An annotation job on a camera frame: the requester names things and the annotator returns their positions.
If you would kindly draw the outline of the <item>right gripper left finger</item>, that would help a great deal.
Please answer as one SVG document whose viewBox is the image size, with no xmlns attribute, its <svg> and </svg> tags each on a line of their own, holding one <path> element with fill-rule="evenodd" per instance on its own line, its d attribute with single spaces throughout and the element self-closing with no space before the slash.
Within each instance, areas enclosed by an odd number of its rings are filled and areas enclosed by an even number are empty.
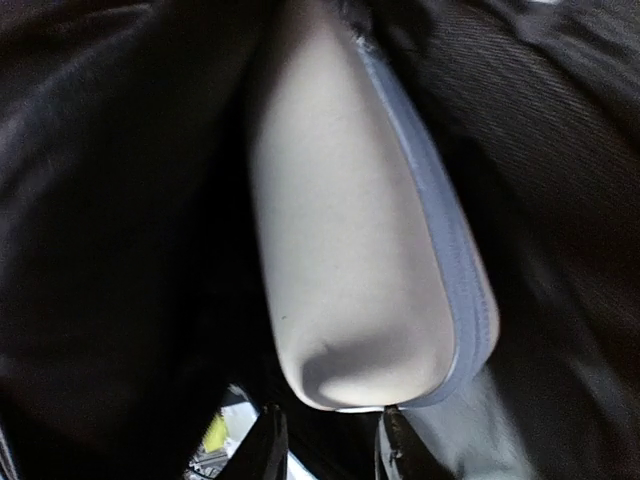
<svg viewBox="0 0 640 480">
<path fill-rule="evenodd" d="M 273 403 L 266 404 L 234 455 L 234 478 L 287 478 L 287 418 Z"/>
</svg>

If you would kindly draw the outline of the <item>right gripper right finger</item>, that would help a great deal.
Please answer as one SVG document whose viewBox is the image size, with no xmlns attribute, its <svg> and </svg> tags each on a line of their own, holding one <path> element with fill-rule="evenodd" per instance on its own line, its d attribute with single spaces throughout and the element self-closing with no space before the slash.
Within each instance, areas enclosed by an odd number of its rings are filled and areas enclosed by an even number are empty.
<svg viewBox="0 0 640 480">
<path fill-rule="evenodd" d="M 379 480 L 445 480 L 450 473 L 426 448 L 396 407 L 386 407 L 376 430 L 375 478 Z"/>
</svg>

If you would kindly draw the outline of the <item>black student backpack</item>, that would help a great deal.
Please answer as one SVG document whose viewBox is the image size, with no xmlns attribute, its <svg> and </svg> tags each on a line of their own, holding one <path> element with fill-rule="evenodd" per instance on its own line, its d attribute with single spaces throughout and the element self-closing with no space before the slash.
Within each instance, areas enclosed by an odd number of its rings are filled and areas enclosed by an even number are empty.
<svg viewBox="0 0 640 480">
<path fill-rule="evenodd" d="M 1 6 L 1 475 L 173 479 L 180 266 L 273 1 Z M 435 416 L 457 476 L 639 475 L 639 5 L 369 1 L 436 130 L 507 332 Z"/>
</svg>

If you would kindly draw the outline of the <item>beige glasses case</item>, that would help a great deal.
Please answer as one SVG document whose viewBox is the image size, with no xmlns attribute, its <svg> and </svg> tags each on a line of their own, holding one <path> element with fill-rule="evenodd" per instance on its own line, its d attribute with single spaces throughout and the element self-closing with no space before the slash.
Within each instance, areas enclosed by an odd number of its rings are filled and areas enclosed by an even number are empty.
<svg viewBox="0 0 640 480">
<path fill-rule="evenodd" d="M 490 355 L 499 316 L 413 106 L 317 8 L 276 28 L 260 73 L 250 175 L 288 384 L 321 410 L 443 401 Z"/>
</svg>

